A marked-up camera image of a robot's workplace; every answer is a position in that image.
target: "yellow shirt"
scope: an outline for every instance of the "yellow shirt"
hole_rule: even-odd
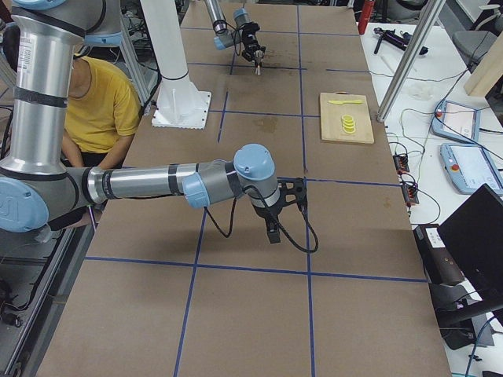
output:
[[[83,57],[91,70],[89,91],[68,98],[64,128],[82,152],[108,153],[119,136],[136,133],[140,101],[133,84],[115,65]]]

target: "blue joint cover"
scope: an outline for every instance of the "blue joint cover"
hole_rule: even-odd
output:
[[[214,37],[213,42],[215,43],[215,47],[217,49],[226,49],[226,46],[223,44],[222,40],[220,37]]]
[[[199,173],[194,173],[182,181],[183,193],[191,207],[202,208],[210,205],[210,197]]]
[[[48,10],[56,8],[66,0],[13,0],[13,5],[31,10]]]
[[[239,16],[242,16],[243,14],[248,14],[248,12],[246,11],[245,8],[241,7],[241,8],[238,8],[234,11],[234,18],[237,18]]]
[[[12,178],[0,178],[0,228],[9,232],[28,232],[44,226],[49,210],[30,186]]]
[[[234,168],[243,178],[250,181],[264,181],[274,174],[273,158],[266,147],[248,144],[236,152]]]
[[[86,35],[84,44],[96,47],[117,47],[123,41],[123,33],[103,34],[103,35]]]

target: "white table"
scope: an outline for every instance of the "white table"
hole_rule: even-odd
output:
[[[415,26],[369,24],[365,34],[361,37],[369,70],[373,75],[376,97],[381,102],[391,82],[391,77],[388,76],[392,76],[395,73],[403,52],[390,43],[383,41],[378,54],[374,54],[378,39],[378,35],[373,31],[375,27],[381,27],[385,30],[396,29],[396,34],[400,31],[412,34]],[[424,45],[429,48],[429,51],[416,59],[413,69],[409,73],[410,78],[441,80],[460,74],[466,69],[448,34],[441,27],[435,26],[432,28]],[[501,124],[498,122],[493,111],[490,108],[486,108],[488,106],[486,99],[483,97],[470,97],[464,91],[463,85],[469,77],[470,73],[466,72],[454,87],[448,99],[466,104],[472,108],[485,108],[481,112],[481,127],[502,131]],[[410,173],[418,180],[419,189],[435,198],[441,209],[439,213],[437,204],[420,192],[420,204],[413,206],[411,209],[411,224],[428,223],[431,221],[442,223],[468,198],[468,196],[460,194],[454,188],[440,158],[440,145],[451,142],[451,140],[428,134],[431,115],[413,111],[403,112],[406,108],[412,108],[419,112],[432,113],[435,106],[446,96],[456,80],[457,77],[440,82],[422,82],[407,79],[385,121],[390,142],[395,141],[405,145],[409,152],[419,151],[421,150],[420,145],[424,146],[425,153],[422,162],[420,153],[410,153]],[[503,156],[503,135],[480,133],[479,143],[498,155]],[[390,146],[392,152],[395,151],[395,148],[397,153],[404,152],[401,145],[390,144]],[[497,167],[503,167],[502,160],[495,156],[493,156],[493,160]],[[468,291],[473,290],[468,282],[466,283],[466,288]],[[496,330],[501,331],[499,323],[492,321],[491,324]],[[494,335],[494,342],[495,347],[479,347],[476,350],[475,354],[483,360],[472,362],[470,375],[481,376],[483,370],[503,373],[503,336]],[[446,354],[453,373],[462,373],[464,375],[468,363],[468,355],[471,351],[472,346],[466,346],[455,351],[446,346]]]

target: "red cylinder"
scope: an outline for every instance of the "red cylinder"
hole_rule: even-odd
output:
[[[370,16],[372,15],[372,9],[374,9],[375,0],[365,0],[362,8],[362,14],[360,15],[360,21],[358,22],[358,33],[360,35],[365,34],[365,29],[369,23]]]

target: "computer monitor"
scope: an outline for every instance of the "computer monitor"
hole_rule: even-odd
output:
[[[484,184],[439,226],[438,232],[453,260],[483,299],[468,299],[464,307],[437,310],[439,326],[463,328],[464,321],[488,312],[503,323],[503,200]],[[468,337],[466,344],[472,340]]]

